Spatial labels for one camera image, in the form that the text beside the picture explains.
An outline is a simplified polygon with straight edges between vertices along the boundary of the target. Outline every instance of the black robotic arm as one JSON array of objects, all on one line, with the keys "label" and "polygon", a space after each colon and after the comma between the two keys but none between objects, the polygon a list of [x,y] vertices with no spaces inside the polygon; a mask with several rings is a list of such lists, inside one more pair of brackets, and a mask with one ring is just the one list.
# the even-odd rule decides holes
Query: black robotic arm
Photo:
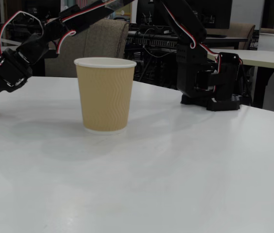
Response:
[{"label": "black robotic arm", "polygon": [[[77,5],[72,6],[61,12],[57,19],[47,23],[42,35],[33,34],[16,51],[7,49],[1,52],[0,50],[0,92],[4,90],[13,92],[24,86],[32,76],[31,66],[39,61],[49,50],[50,42],[64,38],[67,35],[78,34],[89,28],[90,25],[113,13],[114,10],[132,1],[98,0],[83,9],[80,9]],[[212,97],[212,91],[196,87],[198,70],[195,66],[191,66],[195,63],[205,63],[207,51],[211,52],[202,44],[206,38],[206,29],[192,11],[187,0],[155,1],[161,14],[179,38],[177,53],[183,55],[177,55],[180,71],[178,72],[178,88],[189,98]],[[230,97],[231,95],[232,92],[229,91],[221,98],[227,98],[227,96]]]}]

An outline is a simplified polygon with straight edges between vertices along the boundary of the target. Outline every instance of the white cup lid rim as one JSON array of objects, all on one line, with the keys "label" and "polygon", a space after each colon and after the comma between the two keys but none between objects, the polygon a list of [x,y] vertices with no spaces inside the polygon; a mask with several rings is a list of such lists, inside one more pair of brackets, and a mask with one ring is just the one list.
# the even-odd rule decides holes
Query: white cup lid rim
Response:
[{"label": "white cup lid rim", "polygon": [[108,68],[108,69],[123,69],[133,68],[137,65],[136,62],[120,58],[111,57],[85,57],[74,60],[75,65],[89,68]]}]

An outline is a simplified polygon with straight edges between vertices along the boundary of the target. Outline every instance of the chair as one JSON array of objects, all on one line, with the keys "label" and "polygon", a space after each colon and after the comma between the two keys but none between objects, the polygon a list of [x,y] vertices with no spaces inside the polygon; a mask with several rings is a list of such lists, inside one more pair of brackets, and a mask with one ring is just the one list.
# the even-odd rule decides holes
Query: chair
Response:
[{"label": "chair", "polygon": [[272,29],[272,28],[261,28],[260,33],[274,34],[274,29]]},{"label": "chair", "polygon": [[45,74],[49,77],[77,77],[73,61],[81,57],[122,58],[129,24],[103,19],[76,36],[68,36],[55,59],[45,59]]},{"label": "chair", "polygon": [[247,42],[241,42],[239,50],[247,50],[252,35],[255,30],[255,25],[250,23],[230,23],[229,29],[207,29],[208,34],[226,35],[231,37],[247,38]]}]

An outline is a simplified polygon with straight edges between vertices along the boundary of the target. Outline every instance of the beige paper cup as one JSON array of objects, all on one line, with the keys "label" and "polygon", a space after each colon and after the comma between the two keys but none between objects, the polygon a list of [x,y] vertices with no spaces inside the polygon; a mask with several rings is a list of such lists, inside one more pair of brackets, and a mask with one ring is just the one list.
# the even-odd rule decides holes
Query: beige paper cup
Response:
[{"label": "beige paper cup", "polygon": [[74,63],[85,128],[104,135],[125,131],[136,62],[89,57],[76,59]]}]

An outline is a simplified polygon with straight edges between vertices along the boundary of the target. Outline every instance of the white desk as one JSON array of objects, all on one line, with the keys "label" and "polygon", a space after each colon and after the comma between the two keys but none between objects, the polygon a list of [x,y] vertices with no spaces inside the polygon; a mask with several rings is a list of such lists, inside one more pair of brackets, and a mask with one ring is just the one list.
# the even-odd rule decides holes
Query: white desk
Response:
[{"label": "white desk", "polygon": [[134,83],[127,132],[87,133],[76,79],[0,94],[0,233],[274,233],[274,112]]},{"label": "white desk", "polygon": [[6,40],[6,39],[3,39],[3,38],[1,38],[1,42],[11,44],[11,45],[17,45],[17,46],[21,45],[20,42],[17,42],[17,41],[14,41],[14,40]]},{"label": "white desk", "polygon": [[[212,50],[214,52],[236,53],[244,61],[244,65],[254,67],[266,67],[274,69],[274,51],[253,51],[253,50]],[[208,58],[215,60],[213,55],[208,54]]]},{"label": "white desk", "polygon": [[[274,51],[251,51],[251,50],[213,50],[214,52],[236,53],[243,60],[244,65],[258,67],[254,106],[263,107],[265,88],[269,79],[274,73]],[[215,60],[213,55],[208,55],[209,59]]]}]

